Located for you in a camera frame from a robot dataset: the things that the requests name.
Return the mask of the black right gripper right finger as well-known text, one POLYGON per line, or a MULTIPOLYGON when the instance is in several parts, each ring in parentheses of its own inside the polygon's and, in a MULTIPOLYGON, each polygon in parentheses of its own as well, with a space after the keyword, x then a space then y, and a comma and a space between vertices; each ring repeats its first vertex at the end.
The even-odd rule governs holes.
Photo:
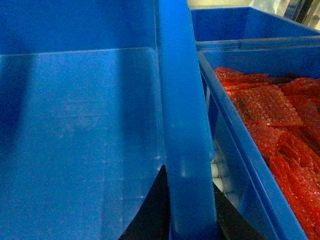
POLYGON ((221 240, 264 240, 213 182, 218 231, 221 240))

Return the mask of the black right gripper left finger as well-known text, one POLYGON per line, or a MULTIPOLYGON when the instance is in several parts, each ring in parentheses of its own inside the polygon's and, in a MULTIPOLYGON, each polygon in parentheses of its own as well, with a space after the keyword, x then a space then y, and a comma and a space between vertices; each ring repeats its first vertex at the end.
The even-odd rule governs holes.
POLYGON ((120 240, 168 240, 170 191, 166 166, 162 165, 137 214, 120 240))

